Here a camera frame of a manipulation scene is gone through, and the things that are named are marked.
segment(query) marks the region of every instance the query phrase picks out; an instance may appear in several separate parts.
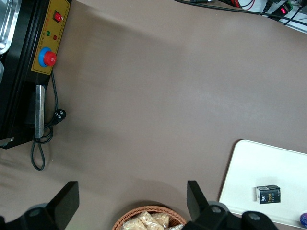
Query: red wire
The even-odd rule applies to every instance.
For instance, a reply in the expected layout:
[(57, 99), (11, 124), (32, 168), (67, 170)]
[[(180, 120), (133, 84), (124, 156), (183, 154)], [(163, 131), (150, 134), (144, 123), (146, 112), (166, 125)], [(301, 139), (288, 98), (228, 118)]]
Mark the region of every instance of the red wire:
[(246, 10), (246, 11), (250, 10), (250, 9), (253, 7), (253, 5), (255, 4), (255, 1), (256, 1), (256, 0), (253, 0), (252, 5), (251, 5), (248, 9), (245, 9), (245, 10)]

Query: metal tray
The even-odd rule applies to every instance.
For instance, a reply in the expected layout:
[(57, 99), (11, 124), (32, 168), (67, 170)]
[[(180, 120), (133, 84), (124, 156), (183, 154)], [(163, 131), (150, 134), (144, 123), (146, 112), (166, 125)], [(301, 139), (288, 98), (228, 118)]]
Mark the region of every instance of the metal tray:
[(0, 55), (11, 46), (21, 0), (0, 0)]

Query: small black box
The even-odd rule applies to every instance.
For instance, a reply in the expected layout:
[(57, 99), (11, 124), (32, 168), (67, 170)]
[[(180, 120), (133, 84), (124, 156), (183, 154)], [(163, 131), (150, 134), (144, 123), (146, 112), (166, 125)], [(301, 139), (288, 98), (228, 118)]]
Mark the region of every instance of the small black box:
[(259, 204), (280, 203), (280, 187), (276, 185), (256, 187)]

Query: white tray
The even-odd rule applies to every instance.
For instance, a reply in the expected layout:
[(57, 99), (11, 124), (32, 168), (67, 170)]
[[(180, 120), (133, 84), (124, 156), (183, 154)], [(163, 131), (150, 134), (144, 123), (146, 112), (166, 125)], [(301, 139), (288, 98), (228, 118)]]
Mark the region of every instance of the white tray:
[[(307, 212), (307, 155), (242, 140), (235, 146), (220, 202), (232, 213), (258, 211), (273, 222), (303, 228), (299, 218)], [(277, 185), (281, 202), (258, 204), (255, 187)]]

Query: yellow control panel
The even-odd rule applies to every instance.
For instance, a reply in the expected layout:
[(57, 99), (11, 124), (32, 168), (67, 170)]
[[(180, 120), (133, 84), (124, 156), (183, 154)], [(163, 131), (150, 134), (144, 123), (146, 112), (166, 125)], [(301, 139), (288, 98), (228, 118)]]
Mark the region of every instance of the yellow control panel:
[(51, 74), (69, 8), (66, 0), (50, 0), (31, 71)]

